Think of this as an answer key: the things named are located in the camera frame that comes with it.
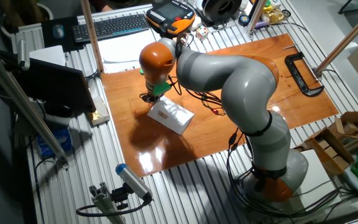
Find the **gray robot arm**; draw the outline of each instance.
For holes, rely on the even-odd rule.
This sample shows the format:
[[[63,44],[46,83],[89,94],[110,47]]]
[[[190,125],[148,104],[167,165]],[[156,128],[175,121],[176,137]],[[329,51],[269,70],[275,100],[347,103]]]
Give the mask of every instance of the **gray robot arm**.
[[[181,86],[197,92],[222,89],[223,109],[248,136],[252,146],[256,172],[244,179],[247,193],[262,194],[275,202],[287,200],[303,182],[308,162],[300,152],[290,149],[290,131],[281,115],[267,111],[268,100],[277,86],[273,72],[251,58],[201,54],[175,47],[177,43],[170,39],[159,42],[175,49],[173,55],[177,56],[177,78]],[[270,186],[264,184],[268,178],[272,180]],[[262,179],[258,189],[255,186]]]

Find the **small object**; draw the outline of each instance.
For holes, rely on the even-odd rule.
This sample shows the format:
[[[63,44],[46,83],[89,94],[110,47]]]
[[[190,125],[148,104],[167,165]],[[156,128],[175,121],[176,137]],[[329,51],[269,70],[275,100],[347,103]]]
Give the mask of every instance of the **small object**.
[[[65,32],[63,31],[63,25],[61,24],[56,24],[53,26],[53,31],[52,31],[53,37],[55,39],[62,39],[65,36]]]
[[[358,128],[354,125],[354,123],[348,121],[344,124],[343,130],[346,135],[350,136],[355,135],[358,132]]]
[[[326,151],[326,154],[329,155],[331,158],[334,158],[337,156],[336,151],[334,150],[334,148],[332,148],[331,146],[329,146],[328,148],[326,148],[324,151]]]
[[[166,93],[170,89],[171,89],[171,86],[167,82],[164,82],[161,85],[155,85],[154,90],[153,90],[153,95],[154,96],[159,96],[161,94]]]
[[[325,141],[325,140],[319,141],[318,144],[319,144],[323,149],[326,149],[326,148],[329,147],[328,142]]]
[[[246,26],[248,26],[248,23],[249,23],[249,17],[248,16],[246,16],[246,15],[240,16],[240,18],[239,18],[239,25],[240,26],[246,27]]]
[[[73,145],[71,143],[71,135],[67,128],[53,130],[52,134],[53,136],[55,136],[56,140],[60,143],[60,146],[65,152],[73,149]],[[51,148],[48,146],[45,140],[39,135],[37,136],[37,144],[41,150],[41,155],[43,156],[54,155]]]
[[[151,190],[138,176],[136,176],[136,174],[127,166],[127,164],[117,165],[116,173],[139,198],[145,201],[146,199],[149,199],[150,201],[153,199]]]
[[[102,98],[100,96],[97,96],[95,99],[93,99],[93,103],[96,107],[96,111],[94,113],[88,113],[88,117],[91,120],[92,124],[95,126],[97,124],[109,121],[109,112]]]
[[[194,31],[197,28],[199,28],[200,26],[201,26],[201,19],[198,16],[196,16],[196,18],[194,19],[193,24],[191,25],[190,30]]]
[[[22,70],[28,71],[30,68],[30,54],[27,51],[27,42],[24,40],[20,40],[17,43],[17,64],[22,67]]]
[[[153,105],[147,116],[177,134],[183,134],[194,114],[163,96],[160,101]]]
[[[308,85],[306,84],[305,80],[302,78],[301,73],[299,72],[298,68],[296,67],[294,61],[301,60],[304,57],[302,52],[297,54],[288,55],[285,57],[285,64],[289,69],[292,77],[295,79],[296,84],[298,85],[299,89],[302,91],[303,94],[306,96],[318,96],[320,93],[323,92],[324,86],[317,87],[315,89],[309,89]]]
[[[271,0],[272,9],[278,9],[281,7],[281,0]]]
[[[152,28],[162,37],[176,37],[188,30],[196,17],[192,8],[177,0],[156,4],[146,12]]]
[[[272,4],[270,3],[269,0],[266,1],[265,7],[264,7],[264,12],[269,12],[273,9]]]
[[[350,166],[350,164],[348,162],[346,162],[341,156],[336,156],[334,157],[334,162],[336,163],[336,165],[339,166],[339,168],[341,170],[345,170],[346,168],[348,168]]]
[[[266,21],[258,21],[255,25],[255,30],[259,30],[261,28],[267,27]]]
[[[242,0],[241,1],[241,4],[240,4],[240,7],[239,7],[239,11],[242,12],[246,9],[247,5],[248,5],[248,0]]]
[[[94,22],[93,24],[98,40],[136,34],[150,28],[144,14],[124,16],[106,21]],[[74,42],[90,42],[86,24],[73,26],[71,29],[74,35]]]
[[[271,10],[270,12],[262,13],[260,17],[267,25],[278,24],[284,20],[284,15],[279,9]]]
[[[200,28],[198,28],[196,30],[196,37],[200,40],[203,41],[207,38],[209,33],[209,30],[207,28],[205,28],[204,26],[200,26]]]
[[[283,9],[281,13],[284,15],[284,19],[288,19],[289,17],[291,17],[291,12],[286,9]]]
[[[291,45],[291,46],[289,46],[289,47],[284,47],[283,50],[290,49],[291,47],[295,47],[295,46],[296,46],[296,44]]]

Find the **black monitor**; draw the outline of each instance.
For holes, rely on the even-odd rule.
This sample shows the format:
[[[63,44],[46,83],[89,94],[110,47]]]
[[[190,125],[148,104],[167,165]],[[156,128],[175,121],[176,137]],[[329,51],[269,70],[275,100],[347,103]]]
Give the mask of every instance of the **black monitor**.
[[[17,55],[0,50],[5,60],[17,63]],[[77,113],[95,112],[82,71],[41,60],[30,59],[28,71],[13,72],[27,96],[44,100],[49,107],[68,107]]]

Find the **black keyboard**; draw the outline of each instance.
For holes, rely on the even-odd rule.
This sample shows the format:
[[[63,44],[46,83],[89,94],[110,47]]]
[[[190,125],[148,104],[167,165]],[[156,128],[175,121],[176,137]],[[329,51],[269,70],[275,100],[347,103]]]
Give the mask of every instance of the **black keyboard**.
[[[124,16],[106,21],[94,22],[98,40],[135,34],[149,29],[144,14]],[[74,41],[76,43],[90,42],[86,24],[73,26]]]

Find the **wooden table surface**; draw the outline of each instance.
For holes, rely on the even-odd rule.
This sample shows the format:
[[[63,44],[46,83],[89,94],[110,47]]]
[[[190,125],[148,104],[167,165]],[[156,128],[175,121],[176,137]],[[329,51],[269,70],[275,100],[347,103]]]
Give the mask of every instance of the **wooden table surface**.
[[[280,113],[288,126],[295,128],[338,111],[325,91],[316,97],[302,94],[284,62],[287,55],[297,53],[294,47],[283,50],[293,44],[290,36],[284,34],[209,54],[255,55],[273,60],[280,80],[267,108]],[[303,60],[295,64],[310,88],[320,86]],[[179,135],[147,116],[151,105],[139,98],[139,94],[147,91],[139,69],[102,74],[102,81],[125,162],[140,177],[223,151],[236,130],[227,116],[216,116],[186,91],[179,96],[172,89],[165,96],[195,114]],[[214,93],[220,96],[220,90]]]

